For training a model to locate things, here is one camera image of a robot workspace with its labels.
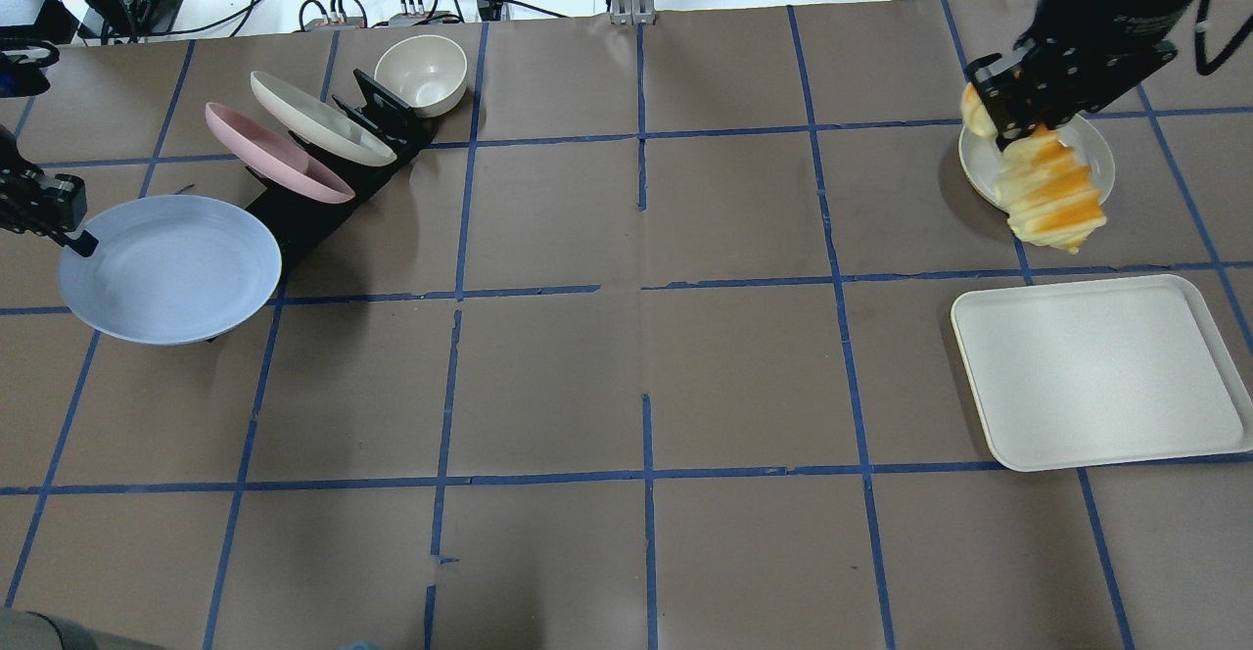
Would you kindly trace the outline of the cream bowl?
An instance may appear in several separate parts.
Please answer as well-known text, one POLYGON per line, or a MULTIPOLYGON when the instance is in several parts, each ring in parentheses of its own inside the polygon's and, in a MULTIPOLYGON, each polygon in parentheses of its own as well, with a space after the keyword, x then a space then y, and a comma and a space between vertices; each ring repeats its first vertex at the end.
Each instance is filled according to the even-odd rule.
POLYGON ((442 116, 452 111, 467 91, 469 58, 450 38, 416 35, 388 48, 373 78, 419 116, 442 116))

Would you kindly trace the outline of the white oval lemon dish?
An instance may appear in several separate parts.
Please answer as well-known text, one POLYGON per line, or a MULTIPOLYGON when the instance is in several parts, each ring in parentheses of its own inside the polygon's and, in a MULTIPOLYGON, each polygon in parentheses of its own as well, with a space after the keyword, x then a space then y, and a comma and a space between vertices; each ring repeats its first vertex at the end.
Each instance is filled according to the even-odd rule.
MULTIPOLYGON (((1099 202, 1104 205, 1115 185, 1115 162, 1109 143, 1096 132, 1096 126, 1084 116, 1075 116, 1059 132, 1060 143, 1069 147, 1078 162, 1091 169, 1093 187, 1099 192, 1099 202)), ((994 138, 977 137, 962 126, 957 140, 959 164, 974 190, 991 205, 1002 209, 997 202, 997 173, 1002 153, 994 138)))

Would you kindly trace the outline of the yellow orange bread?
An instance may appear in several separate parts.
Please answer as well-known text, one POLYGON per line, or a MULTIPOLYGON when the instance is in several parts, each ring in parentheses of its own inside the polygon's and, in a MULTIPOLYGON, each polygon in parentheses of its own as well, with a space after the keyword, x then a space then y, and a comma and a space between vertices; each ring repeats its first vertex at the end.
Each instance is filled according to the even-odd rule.
POLYGON ((997 126, 971 83, 959 96, 959 162, 977 194, 1006 213, 1021 243, 1078 254, 1108 222, 1096 172, 1083 152, 1048 125, 1000 147, 997 126))

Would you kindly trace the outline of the blue plate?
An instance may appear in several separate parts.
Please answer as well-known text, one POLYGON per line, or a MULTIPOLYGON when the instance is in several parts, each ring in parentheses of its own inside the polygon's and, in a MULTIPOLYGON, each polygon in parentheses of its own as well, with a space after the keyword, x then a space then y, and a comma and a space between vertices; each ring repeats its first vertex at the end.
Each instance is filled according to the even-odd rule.
POLYGON ((101 210, 91 255, 61 250, 58 286, 71 314, 137 344, 190 344, 246 323, 282 274, 258 218, 200 195, 152 195, 101 210))

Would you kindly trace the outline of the black dish rack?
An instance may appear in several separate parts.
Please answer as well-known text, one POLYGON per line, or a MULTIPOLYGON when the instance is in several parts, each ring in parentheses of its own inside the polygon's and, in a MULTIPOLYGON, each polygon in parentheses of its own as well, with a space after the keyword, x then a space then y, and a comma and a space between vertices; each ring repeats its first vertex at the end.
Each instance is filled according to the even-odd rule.
POLYGON ((273 132, 223 103, 205 103, 205 125, 216 142, 246 164, 264 187, 246 212, 277 240, 282 274, 345 225, 350 214, 386 187, 434 142, 439 120, 419 111, 367 71, 352 71, 363 103, 326 103, 261 70, 251 89, 271 116, 287 125, 273 132))

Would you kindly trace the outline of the pink plate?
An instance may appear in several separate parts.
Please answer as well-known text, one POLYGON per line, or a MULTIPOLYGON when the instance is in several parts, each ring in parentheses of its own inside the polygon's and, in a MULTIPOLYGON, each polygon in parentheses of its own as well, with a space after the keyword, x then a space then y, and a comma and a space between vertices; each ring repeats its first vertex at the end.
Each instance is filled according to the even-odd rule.
POLYGON ((264 180, 323 204, 338 205, 356 198, 356 192, 340 174, 242 111, 209 101, 203 115, 216 142, 264 180))

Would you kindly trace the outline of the cream plate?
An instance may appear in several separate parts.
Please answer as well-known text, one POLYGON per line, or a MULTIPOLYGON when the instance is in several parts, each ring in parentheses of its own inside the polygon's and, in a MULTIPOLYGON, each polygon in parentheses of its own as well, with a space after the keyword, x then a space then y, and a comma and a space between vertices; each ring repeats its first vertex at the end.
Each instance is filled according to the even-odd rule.
POLYGON ((393 163, 395 152, 375 134, 345 115, 331 109, 325 101, 309 96, 291 84, 267 71, 251 71, 251 89, 256 101, 294 132, 304 142, 330 152, 336 158, 367 167, 393 163))

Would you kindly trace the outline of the cream rectangular tray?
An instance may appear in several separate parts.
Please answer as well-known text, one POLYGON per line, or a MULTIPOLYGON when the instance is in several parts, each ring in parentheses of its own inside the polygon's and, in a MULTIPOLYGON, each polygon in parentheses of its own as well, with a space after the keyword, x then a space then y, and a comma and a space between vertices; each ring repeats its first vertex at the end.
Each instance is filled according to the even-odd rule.
POLYGON ((1250 395, 1197 286, 1133 276, 950 309, 990 455, 1017 472, 1250 450, 1250 395))

